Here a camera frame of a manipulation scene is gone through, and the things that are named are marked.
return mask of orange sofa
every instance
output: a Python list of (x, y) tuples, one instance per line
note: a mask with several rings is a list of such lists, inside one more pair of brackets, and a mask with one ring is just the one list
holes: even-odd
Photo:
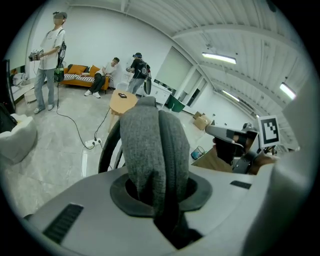
[[(68, 73), (68, 68), (65, 67), (64, 68), (64, 74), (66, 75)], [(73, 86), (83, 86), (83, 87), (91, 87), (93, 82), (87, 82), (87, 81), (81, 81), (78, 79), (72, 79), (72, 80), (63, 80), (62, 82), (60, 82), (59, 84), (62, 85), (73, 85)], [(104, 93), (107, 93), (107, 89), (109, 87), (109, 77), (105, 78), (105, 83), (102, 86), (102, 90), (104, 90)]]

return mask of yellow cushion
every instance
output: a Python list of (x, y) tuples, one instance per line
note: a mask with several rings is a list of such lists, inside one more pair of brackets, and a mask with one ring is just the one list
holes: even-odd
[(81, 75), (85, 71), (86, 67), (85, 66), (80, 66), (80, 65), (72, 65), (70, 70), (68, 71), (68, 74), (76, 74), (76, 75)]
[(92, 65), (92, 67), (90, 68), (90, 77), (95, 77), (96, 72), (98, 72), (100, 70), (100, 68), (96, 67), (95, 65)]

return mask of concrete floor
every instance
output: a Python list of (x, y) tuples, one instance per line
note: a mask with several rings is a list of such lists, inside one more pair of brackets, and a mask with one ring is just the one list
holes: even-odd
[[(94, 138), (95, 131), (109, 109), (113, 93), (112, 90), (108, 90), (107, 94), (101, 92), (101, 98), (98, 99), (92, 95), (85, 97), (86, 90), (76, 86), (59, 87), (58, 112), (74, 119), (83, 142)], [(48, 99), (46, 86), (43, 87), (43, 96), (46, 101)], [(57, 88), (55, 88), (55, 99), (57, 99)], [(77, 181), (97, 174), (102, 151), (99, 146), (92, 150), (85, 149), (75, 124), (69, 118), (57, 115), (56, 106), (51, 111), (45, 109), (34, 115), (33, 110), (36, 107), (36, 102), (26, 105), (24, 99), (17, 104), (18, 115), (25, 114), (34, 118), (37, 124), (37, 142), (20, 163), (8, 166), (3, 173), (3, 188), (20, 217), (34, 213)], [(181, 121), (190, 144), (190, 152), (199, 145), (205, 150), (212, 147), (212, 139), (194, 126), (191, 114), (185, 112), (172, 112), (172, 114)], [(108, 114), (97, 133), (97, 138), (102, 139), (102, 146), (109, 134), (110, 117)], [(120, 144), (121, 142), (118, 143), (115, 152), (118, 152)], [(115, 157), (116, 153), (111, 158), (112, 167)]]

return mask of power strip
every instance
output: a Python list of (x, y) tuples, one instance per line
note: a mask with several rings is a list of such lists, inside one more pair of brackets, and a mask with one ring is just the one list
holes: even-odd
[(91, 139), (86, 141), (84, 144), (88, 149), (93, 149), (97, 145), (101, 145), (101, 138), (97, 138), (96, 140)]

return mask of jeans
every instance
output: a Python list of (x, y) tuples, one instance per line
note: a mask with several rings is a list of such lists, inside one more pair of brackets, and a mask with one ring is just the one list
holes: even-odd
[(44, 96), (42, 94), (42, 86), (46, 81), (46, 86), (48, 87), (49, 93), (48, 93), (48, 104), (54, 105), (55, 100), (55, 88), (54, 88), (54, 75), (55, 75), (55, 69), (40, 69), (38, 68), (38, 71), (36, 73), (35, 77), (35, 83), (34, 83), (34, 94), (36, 98), (36, 102), (38, 103), (38, 109), (44, 110), (45, 107), (45, 101)]
[(94, 82), (91, 85), (89, 91), (92, 93), (99, 92), (102, 86), (104, 86), (105, 82), (106, 82), (106, 77), (104, 75), (101, 75), (100, 73), (96, 73), (94, 75)]
[(144, 78), (132, 78), (126, 91), (132, 94), (136, 94), (137, 90), (144, 83), (144, 81)]

